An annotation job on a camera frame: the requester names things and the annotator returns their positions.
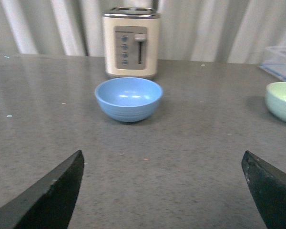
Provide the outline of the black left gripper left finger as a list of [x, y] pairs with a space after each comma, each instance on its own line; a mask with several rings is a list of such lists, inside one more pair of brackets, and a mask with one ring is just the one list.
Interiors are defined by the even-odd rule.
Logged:
[[66, 229], [81, 187], [84, 157], [78, 150], [0, 208], [0, 229]]

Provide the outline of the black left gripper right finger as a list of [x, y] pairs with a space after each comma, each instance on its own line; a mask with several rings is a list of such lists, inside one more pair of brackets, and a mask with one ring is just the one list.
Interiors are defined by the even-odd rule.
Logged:
[[266, 227], [286, 229], [286, 173], [250, 151], [245, 151], [241, 166]]

